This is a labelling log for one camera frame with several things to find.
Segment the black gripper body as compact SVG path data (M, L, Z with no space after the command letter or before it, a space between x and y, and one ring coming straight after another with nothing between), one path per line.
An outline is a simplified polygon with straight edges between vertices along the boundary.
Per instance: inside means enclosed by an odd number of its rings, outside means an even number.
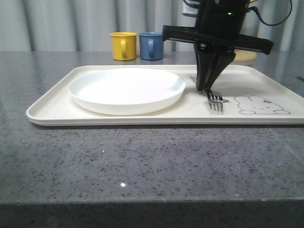
M240 34L248 0L200 0L194 27L163 26L162 40L202 43L270 54L273 42Z

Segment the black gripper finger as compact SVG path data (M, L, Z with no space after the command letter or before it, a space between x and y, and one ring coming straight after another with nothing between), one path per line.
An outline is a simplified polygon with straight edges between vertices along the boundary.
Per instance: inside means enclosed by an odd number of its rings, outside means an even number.
M235 59L233 48L216 50L214 58L211 62L211 72L209 76L209 89L212 88L214 82L222 71Z
M195 45L195 57L197 62L196 89L198 91L211 89L216 80L217 53L212 46Z

